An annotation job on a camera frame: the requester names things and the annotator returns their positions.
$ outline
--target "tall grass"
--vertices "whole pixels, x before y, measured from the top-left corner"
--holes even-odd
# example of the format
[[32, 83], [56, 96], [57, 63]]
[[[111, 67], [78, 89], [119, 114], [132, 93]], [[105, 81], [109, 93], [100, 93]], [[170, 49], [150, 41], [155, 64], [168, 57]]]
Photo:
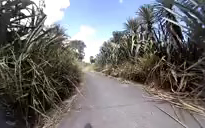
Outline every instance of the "tall grass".
[[29, 0], [0, 0], [0, 104], [26, 127], [72, 95], [81, 77], [68, 36], [45, 19]]

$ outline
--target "palm-like plant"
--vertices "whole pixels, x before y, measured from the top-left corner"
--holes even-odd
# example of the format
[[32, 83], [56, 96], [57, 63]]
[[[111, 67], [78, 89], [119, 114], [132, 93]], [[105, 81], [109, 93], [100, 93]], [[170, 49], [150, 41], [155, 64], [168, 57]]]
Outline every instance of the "palm-like plant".
[[162, 26], [162, 29], [166, 29], [168, 35], [174, 39], [178, 48], [182, 49], [182, 41], [184, 38], [182, 29], [179, 26], [176, 15], [172, 13], [174, 0], [157, 0], [157, 2], [158, 3], [154, 5], [156, 21], [159, 21], [159, 25]]
[[153, 25], [155, 22], [154, 7], [152, 5], [141, 6], [136, 14], [139, 16], [142, 24], [145, 24], [148, 37], [149, 34], [152, 34]]

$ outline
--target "blue sky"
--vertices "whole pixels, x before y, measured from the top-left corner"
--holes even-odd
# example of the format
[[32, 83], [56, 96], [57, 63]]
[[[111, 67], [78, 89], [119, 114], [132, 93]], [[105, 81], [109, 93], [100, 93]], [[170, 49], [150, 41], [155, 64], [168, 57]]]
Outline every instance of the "blue sky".
[[89, 57], [99, 52], [100, 46], [111, 37], [113, 31], [123, 30], [126, 19], [134, 17], [141, 5], [152, 1], [70, 0], [59, 23], [67, 29], [71, 39], [85, 42], [85, 61], [89, 61]]

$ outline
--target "narrow road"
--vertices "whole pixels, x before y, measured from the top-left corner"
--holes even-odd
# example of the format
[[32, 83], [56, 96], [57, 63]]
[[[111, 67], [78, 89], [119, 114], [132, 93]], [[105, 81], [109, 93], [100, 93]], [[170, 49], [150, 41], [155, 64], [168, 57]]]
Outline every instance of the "narrow road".
[[[177, 119], [169, 104], [150, 101], [140, 85], [123, 84], [98, 73], [86, 73], [83, 91], [59, 128], [84, 128], [87, 123], [93, 128], [183, 127], [155, 105]], [[188, 128], [201, 128], [185, 111], [178, 112]], [[199, 121], [205, 128], [205, 119], [199, 118]]]

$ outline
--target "white cloud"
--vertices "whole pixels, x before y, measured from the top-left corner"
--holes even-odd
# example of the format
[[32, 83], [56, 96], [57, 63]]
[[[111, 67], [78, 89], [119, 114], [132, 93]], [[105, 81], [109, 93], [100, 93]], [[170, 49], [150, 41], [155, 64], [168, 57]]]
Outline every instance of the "white cloud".
[[119, 0], [119, 3], [121, 3], [121, 4], [122, 4], [122, 3], [123, 3], [123, 0]]
[[[40, 0], [33, 0], [37, 5]], [[64, 9], [70, 6], [69, 0], [45, 0], [44, 12], [47, 14], [46, 25], [51, 25], [57, 21], [62, 20], [64, 16]]]
[[84, 61], [90, 62], [90, 56], [99, 53], [100, 46], [104, 40], [96, 38], [96, 30], [90, 26], [82, 25], [79, 32], [74, 35], [72, 40], [82, 40], [86, 44]]

